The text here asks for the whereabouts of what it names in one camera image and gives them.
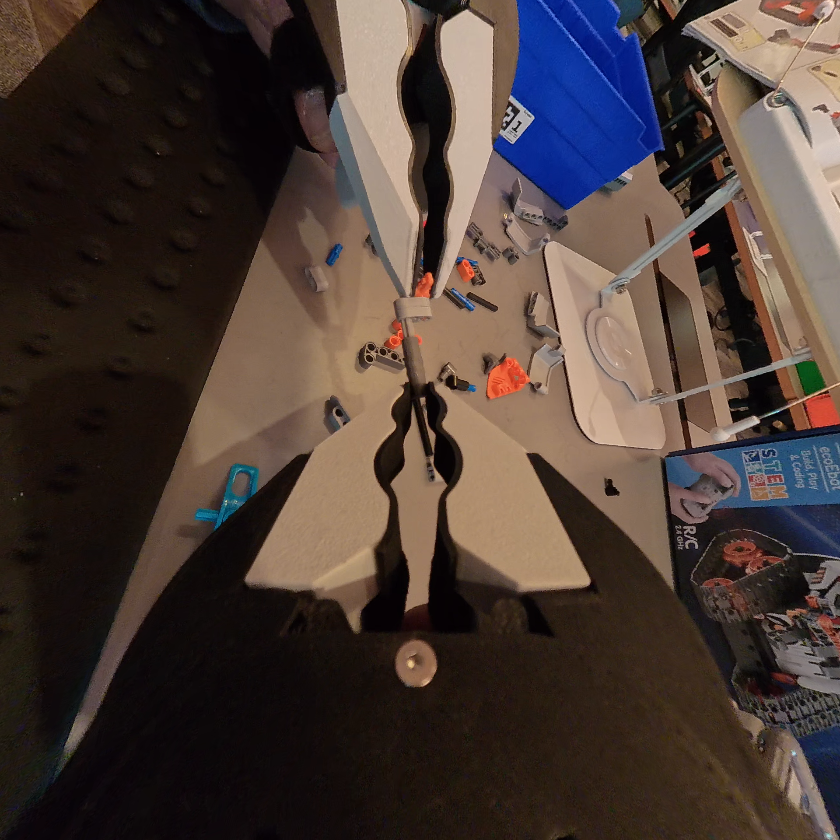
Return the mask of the instruction booklet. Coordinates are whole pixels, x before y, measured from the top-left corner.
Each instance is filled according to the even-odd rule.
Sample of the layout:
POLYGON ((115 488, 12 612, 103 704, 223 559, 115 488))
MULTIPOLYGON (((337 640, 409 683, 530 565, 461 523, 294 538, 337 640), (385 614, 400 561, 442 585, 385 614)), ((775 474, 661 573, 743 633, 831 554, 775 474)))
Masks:
POLYGON ((733 2, 684 34, 768 88, 771 107, 793 108, 812 147, 837 156, 828 148, 839 130, 838 2, 733 2))

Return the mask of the long black axle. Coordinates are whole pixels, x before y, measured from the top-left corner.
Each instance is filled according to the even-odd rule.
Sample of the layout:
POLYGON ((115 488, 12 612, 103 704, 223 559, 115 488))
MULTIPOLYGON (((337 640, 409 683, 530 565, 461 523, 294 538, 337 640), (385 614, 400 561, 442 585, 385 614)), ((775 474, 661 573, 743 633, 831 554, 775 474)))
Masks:
POLYGON ((421 438, 426 477, 428 482, 433 484, 438 480, 438 478, 434 465, 434 442, 427 418, 425 397, 419 392, 413 392, 412 405, 418 433, 421 438))

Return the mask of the white book stand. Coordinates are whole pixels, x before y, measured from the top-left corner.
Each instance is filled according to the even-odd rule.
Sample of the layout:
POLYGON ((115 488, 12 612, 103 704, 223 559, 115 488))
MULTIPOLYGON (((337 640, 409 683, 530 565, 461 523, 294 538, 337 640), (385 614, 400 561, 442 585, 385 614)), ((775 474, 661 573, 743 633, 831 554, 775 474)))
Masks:
MULTIPOLYGON (((722 119, 726 148, 742 189, 770 245, 773 262, 804 330, 823 379, 838 382, 838 197, 820 168, 796 109, 770 105, 757 83, 738 69, 721 72, 712 96, 722 119)), ((571 243, 589 242, 607 267, 559 241, 543 249, 554 317, 564 348, 563 366, 574 420, 597 445, 646 449, 661 455, 684 444, 711 443, 709 431, 725 412, 722 385, 706 391, 710 419, 679 418, 677 402, 656 403, 678 392, 671 370, 667 332, 652 262, 640 269, 641 290, 613 293, 602 289, 620 262, 638 258, 649 239, 661 239, 681 221, 682 211, 659 183, 652 159, 633 169, 631 185, 608 196, 585 199, 572 221, 589 223, 588 234, 571 243)))

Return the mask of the dark grey L-shaped beam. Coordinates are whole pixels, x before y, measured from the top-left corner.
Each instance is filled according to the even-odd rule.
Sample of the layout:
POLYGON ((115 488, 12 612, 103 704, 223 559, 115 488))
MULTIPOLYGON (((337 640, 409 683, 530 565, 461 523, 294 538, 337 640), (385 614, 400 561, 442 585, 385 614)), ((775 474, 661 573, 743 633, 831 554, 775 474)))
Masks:
POLYGON ((405 372, 403 357, 385 345, 369 341, 362 345, 358 352, 359 366, 363 371, 378 366, 382 369, 393 372, 405 372))

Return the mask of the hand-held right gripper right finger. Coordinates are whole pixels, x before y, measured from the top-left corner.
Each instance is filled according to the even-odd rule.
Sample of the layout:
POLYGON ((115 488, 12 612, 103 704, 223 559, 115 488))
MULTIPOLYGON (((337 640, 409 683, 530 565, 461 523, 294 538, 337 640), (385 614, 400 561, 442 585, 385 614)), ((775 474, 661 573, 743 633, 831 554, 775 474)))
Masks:
POLYGON ((439 632, 549 632, 535 595, 592 583, 529 453, 466 400, 427 388, 437 504, 427 607, 439 632))

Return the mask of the light grey panel with holes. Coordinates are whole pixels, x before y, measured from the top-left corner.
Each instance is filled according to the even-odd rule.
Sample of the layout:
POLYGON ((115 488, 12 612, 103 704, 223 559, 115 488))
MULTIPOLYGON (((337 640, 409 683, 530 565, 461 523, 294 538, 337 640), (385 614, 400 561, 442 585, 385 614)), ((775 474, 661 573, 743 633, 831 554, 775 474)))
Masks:
POLYGON ((515 217, 529 224, 545 224, 543 210, 540 207, 527 203, 523 200, 522 181, 520 178, 517 178, 511 185, 510 205, 515 217))

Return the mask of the teal plastic piece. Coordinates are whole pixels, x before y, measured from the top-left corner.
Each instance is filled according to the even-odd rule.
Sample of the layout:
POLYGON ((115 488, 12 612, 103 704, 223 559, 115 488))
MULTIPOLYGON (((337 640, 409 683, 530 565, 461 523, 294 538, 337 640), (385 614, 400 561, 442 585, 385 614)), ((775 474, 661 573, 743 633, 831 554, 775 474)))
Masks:
POLYGON ((252 498, 258 489, 259 469, 251 465, 234 464, 227 474, 227 483, 217 509, 199 508, 194 519, 211 523, 214 529, 221 525, 252 498))

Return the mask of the blue storage bin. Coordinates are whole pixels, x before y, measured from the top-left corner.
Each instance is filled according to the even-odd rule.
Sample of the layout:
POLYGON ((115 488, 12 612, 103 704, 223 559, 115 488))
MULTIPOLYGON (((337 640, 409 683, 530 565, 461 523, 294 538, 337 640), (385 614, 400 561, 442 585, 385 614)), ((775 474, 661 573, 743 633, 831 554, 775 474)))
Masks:
POLYGON ((642 47, 610 1, 520 1, 495 150, 570 209, 664 149, 642 47))

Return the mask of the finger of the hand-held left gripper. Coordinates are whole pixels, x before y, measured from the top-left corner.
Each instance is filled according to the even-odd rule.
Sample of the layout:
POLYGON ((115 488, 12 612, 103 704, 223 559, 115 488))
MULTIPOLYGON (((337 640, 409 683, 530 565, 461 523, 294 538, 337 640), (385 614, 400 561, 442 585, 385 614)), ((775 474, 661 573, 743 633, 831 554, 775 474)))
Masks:
POLYGON ((420 52, 427 220, 423 271, 438 298, 455 265, 492 151, 494 28, 481 16, 439 19, 420 52))
POLYGON ((414 52, 402 1, 338 1, 343 90, 330 113, 332 137, 377 255, 399 297, 413 293, 421 209, 413 187, 414 139, 403 74, 414 52))

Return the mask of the orange flat panel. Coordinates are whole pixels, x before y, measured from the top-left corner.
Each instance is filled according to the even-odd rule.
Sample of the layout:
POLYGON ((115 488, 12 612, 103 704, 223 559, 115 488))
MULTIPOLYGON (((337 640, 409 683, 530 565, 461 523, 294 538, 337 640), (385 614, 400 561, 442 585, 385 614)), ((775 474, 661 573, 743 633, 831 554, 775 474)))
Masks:
POLYGON ((489 400, 519 392, 530 384, 528 373, 514 358, 500 360, 486 376, 486 397, 489 400))

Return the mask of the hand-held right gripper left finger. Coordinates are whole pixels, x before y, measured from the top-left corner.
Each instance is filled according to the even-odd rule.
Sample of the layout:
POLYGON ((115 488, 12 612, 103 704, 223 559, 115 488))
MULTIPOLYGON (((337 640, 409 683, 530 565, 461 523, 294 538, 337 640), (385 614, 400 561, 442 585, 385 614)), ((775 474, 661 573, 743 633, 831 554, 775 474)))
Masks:
POLYGON ((412 418, 405 385, 313 449, 248 586, 335 601, 357 629, 401 629, 410 573, 392 484, 412 418))

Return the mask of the person's left hand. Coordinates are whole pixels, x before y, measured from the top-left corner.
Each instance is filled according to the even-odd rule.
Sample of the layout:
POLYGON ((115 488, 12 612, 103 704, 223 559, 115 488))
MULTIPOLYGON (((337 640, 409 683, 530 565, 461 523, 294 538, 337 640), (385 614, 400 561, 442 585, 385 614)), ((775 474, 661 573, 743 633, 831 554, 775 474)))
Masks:
POLYGON ((306 2, 245 2, 243 21, 269 62, 270 99, 296 144, 335 166, 335 79, 306 2))

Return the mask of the printed toy box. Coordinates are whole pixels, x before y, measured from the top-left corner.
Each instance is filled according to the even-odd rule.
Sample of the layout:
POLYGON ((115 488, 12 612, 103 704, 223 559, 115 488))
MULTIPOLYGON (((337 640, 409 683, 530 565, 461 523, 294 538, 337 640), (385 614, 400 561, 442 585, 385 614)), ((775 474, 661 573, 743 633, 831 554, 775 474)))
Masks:
POLYGON ((665 458, 677 593, 737 708, 801 745, 838 833, 838 427, 665 458))

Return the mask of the black dimpled pad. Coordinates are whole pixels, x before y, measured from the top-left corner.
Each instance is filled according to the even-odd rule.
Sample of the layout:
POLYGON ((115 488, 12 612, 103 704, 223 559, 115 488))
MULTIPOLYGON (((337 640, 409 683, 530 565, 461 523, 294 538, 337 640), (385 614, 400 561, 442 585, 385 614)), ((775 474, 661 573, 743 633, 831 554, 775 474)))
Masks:
POLYGON ((98 2, 2 104, 2 832, 56 771, 288 167, 268 61, 98 2))

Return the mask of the light grey boxy panel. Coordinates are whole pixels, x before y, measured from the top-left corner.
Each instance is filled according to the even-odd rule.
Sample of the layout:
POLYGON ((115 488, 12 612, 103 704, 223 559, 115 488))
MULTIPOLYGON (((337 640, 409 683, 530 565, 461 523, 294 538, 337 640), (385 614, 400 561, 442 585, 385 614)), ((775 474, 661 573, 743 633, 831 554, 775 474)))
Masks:
POLYGON ((538 291, 533 291, 526 307, 528 328, 547 340, 559 342, 560 334, 550 324, 550 310, 550 302, 538 291))

